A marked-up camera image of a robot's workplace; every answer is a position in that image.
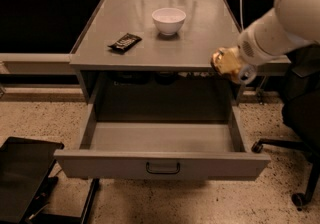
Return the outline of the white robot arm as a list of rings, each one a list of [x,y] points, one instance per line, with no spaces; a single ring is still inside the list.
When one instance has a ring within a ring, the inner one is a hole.
[[[259,66],[319,41],[320,0],[274,0],[272,9],[240,33],[236,46],[212,55],[211,65],[234,83],[248,84]]]

